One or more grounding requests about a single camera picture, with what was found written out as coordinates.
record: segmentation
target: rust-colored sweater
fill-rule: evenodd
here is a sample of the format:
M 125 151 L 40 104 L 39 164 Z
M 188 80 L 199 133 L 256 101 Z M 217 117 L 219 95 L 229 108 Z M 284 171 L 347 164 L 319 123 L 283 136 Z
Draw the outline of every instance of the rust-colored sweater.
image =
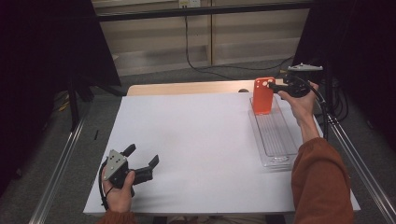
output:
M 323 138 L 304 143 L 291 174 L 294 224 L 353 223 L 350 182 L 338 152 Z M 107 210 L 98 224 L 135 224 L 134 213 Z

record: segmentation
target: transparent plastic container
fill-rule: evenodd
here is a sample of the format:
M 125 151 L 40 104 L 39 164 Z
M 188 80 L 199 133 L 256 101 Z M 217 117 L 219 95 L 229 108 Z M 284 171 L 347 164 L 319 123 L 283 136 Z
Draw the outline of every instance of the transparent plastic container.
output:
M 253 109 L 248 113 L 264 168 L 269 171 L 291 170 L 298 148 L 276 98 L 270 114 L 255 115 Z

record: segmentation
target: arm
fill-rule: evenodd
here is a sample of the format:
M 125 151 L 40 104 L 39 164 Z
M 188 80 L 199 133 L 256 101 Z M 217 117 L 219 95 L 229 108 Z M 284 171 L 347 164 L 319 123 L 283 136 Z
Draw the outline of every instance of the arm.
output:
M 347 169 L 337 151 L 319 137 L 314 122 L 316 95 L 312 91 L 302 98 L 284 91 L 278 94 L 291 105 L 303 138 L 291 173 L 294 223 L 353 223 Z
M 122 189 L 114 189 L 113 185 L 108 181 L 103 181 L 103 189 L 107 193 L 107 203 L 109 209 L 105 216 L 102 217 L 97 224 L 135 224 L 134 213 L 130 212 L 132 204 L 131 187 L 134 183 L 134 172 L 130 172 L 126 178 Z

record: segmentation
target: orange object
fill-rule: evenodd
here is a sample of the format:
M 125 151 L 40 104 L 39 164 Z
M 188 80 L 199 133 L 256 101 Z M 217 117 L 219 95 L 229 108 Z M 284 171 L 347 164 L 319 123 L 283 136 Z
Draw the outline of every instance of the orange object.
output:
M 259 77 L 254 81 L 253 111 L 255 115 L 269 114 L 272 108 L 274 91 L 268 87 L 269 82 L 276 82 L 273 77 Z

